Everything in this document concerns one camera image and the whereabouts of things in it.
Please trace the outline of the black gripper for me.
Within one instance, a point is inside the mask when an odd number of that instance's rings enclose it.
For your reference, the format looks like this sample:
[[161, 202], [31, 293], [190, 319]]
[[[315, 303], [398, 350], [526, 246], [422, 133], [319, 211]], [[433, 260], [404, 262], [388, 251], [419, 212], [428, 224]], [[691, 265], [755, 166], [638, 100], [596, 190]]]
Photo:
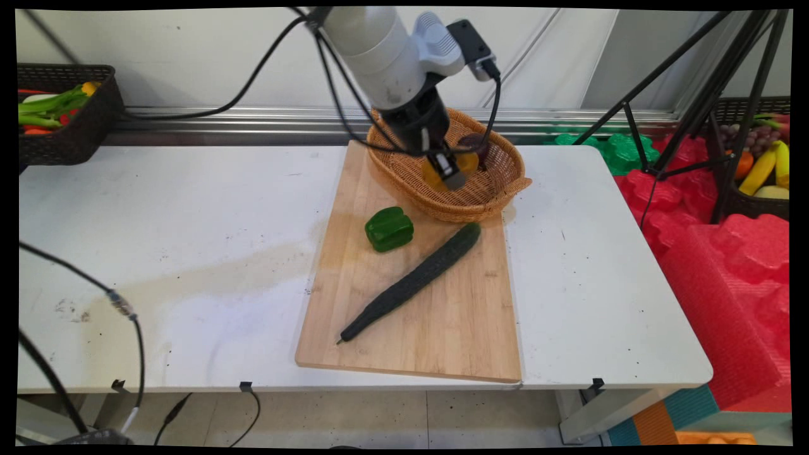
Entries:
[[450, 127], [449, 114], [437, 89], [422, 90], [403, 106], [383, 109], [379, 114], [405, 154], [414, 157], [436, 154], [437, 191], [454, 192], [465, 186], [469, 155], [437, 154], [449, 149], [446, 135]]

